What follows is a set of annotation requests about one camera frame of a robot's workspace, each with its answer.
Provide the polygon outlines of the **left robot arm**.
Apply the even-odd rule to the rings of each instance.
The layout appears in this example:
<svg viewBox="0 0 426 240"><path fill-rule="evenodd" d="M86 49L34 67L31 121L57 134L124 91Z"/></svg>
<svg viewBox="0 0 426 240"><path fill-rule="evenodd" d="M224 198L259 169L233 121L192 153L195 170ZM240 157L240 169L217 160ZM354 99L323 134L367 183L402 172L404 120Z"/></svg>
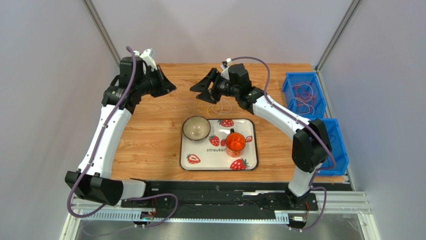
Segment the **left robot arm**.
<svg viewBox="0 0 426 240"><path fill-rule="evenodd" d="M101 115L90 147L76 171L68 171L65 183L72 196L114 206L121 200L141 198L147 184L143 180L113 180L114 157L130 118L142 97L161 97L176 90L153 57L124 57L119 74L103 93Z"/></svg>

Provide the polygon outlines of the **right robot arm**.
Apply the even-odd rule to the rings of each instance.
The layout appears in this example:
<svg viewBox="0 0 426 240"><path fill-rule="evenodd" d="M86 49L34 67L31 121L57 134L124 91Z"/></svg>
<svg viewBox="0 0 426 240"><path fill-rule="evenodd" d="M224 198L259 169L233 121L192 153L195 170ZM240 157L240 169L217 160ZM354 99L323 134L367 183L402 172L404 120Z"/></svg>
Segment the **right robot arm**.
<svg viewBox="0 0 426 240"><path fill-rule="evenodd" d="M286 193L293 199L300 199L311 191L322 163L332 157L332 146L322 120L309 120L278 104L265 90L252 84L242 63L227 66L223 71L212 68L189 90L197 93L198 100L210 104L216 104L223 96L232 97L241 109L285 133L292 140L291 157L295 164Z"/></svg>

